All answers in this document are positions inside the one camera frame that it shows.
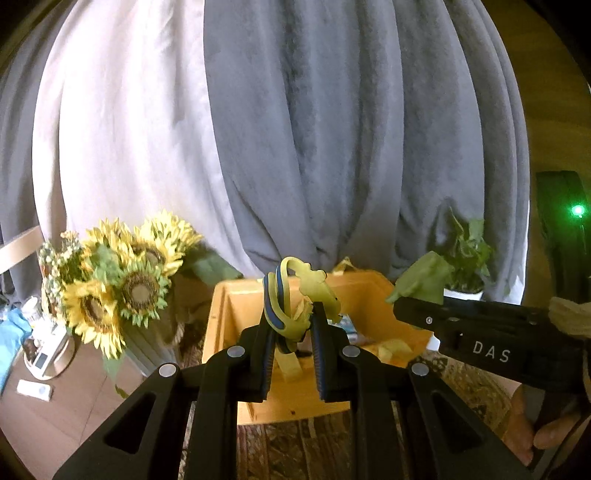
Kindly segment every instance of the metal screw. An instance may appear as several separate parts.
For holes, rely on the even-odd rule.
[[[414,364],[410,370],[419,377],[425,377],[429,373],[429,367],[425,364]]]
[[[358,356],[359,353],[360,353],[360,350],[355,345],[347,345],[347,346],[343,347],[343,355],[348,356],[349,358],[354,358],[354,357]]]
[[[161,377],[172,377],[177,372],[177,367],[173,364],[161,365],[158,373]]]
[[[243,346],[234,345],[228,349],[228,356],[231,356],[232,358],[238,358],[238,357],[244,355],[245,351],[246,350],[244,350]]]

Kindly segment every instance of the green leaf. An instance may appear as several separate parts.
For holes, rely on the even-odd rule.
[[[396,281],[394,291],[386,299],[394,303],[400,297],[443,304],[443,289],[452,267],[435,252],[429,252],[413,263]]]
[[[121,352],[121,355],[119,355],[119,358],[107,358],[106,356],[103,355],[103,368],[105,369],[107,376],[113,381],[113,383],[115,382],[115,379],[117,378],[117,373],[119,373],[119,369],[121,368],[121,365],[123,364],[124,358],[125,358],[125,352]]]
[[[114,250],[99,244],[90,256],[93,276],[103,283],[116,283],[122,271],[119,266],[119,255]]]
[[[470,220],[468,222],[468,232],[470,233],[470,240],[481,241],[484,235],[484,220]]]
[[[121,398],[129,398],[129,394],[125,390],[123,390],[123,388],[119,388],[117,384],[115,384],[115,391],[119,394]]]
[[[447,284],[451,290],[477,293],[484,287],[483,278],[490,272],[486,262],[492,248],[483,239],[484,220],[473,219],[463,225],[452,212],[456,237],[449,250],[443,252],[445,260],[453,267]]]
[[[456,234],[458,236],[463,237],[464,236],[464,226],[460,223],[460,220],[458,220],[456,218],[456,216],[453,214],[453,210],[452,210],[452,219],[453,219],[454,227],[456,229]]]
[[[209,287],[223,280],[242,278],[242,274],[220,257],[214,250],[204,246],[187,251],[180,271],[184,275],[194,275]]]

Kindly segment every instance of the patterned rug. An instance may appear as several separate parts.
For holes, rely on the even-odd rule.
[[[201,362],[203,336],[203,327],[188,326],[181,343],[183,368]],[[419,360],[440,376],[493,432],[502,435],[510,398],[487,372],[435,352],[427,352]],[[193,409],[185,436],[179,480],[184,478],[192,422]],[[239,425],[236,430],[238,480],[350,478],[348,412],[282,423]]]

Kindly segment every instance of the blue and yellow strap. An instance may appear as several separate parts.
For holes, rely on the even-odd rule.
[[[310,301],[310,307],[291,314],[290,286],[287,270],[293,270],[300,279],[300,293]],[[339,321],[340,302],[326,284],[326,273],[312,270],[309,263],[295,257],[286,257],[275,269],[263,278],[264,312],[271,327],[279,333],[277,348],[282,353],[292,353],[297,349],[310,328],[311,304],[321,301],[326,317]]]

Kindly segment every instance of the finger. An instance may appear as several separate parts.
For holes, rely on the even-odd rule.
[[[503,442],[507,445],[507,448],[519,459],[525,466],[529,465],[534,457],[534,452],[529,449],[523,449],[518,442],[517,437],[514,435],[503,436]]]
[[[511,413],[514,415],[521,415],[525,413],[525,394],[523,392],[523,385],[519,386],[513,397],[511,397]]]
[[[535,434],[534,446],[546,450],[560,445],[580,418],[581,414],[576,412],[544,425]]]
[[[504,437],[511,440],[516,450],[530,450],[534,444],[534,428],[525,415],[511,415]]]
[[[528,466],[534,459],[534,452],[532,450],[524,450],[523,452],[517,452],[515,456],[521,463],[523,463],[525,466]]]

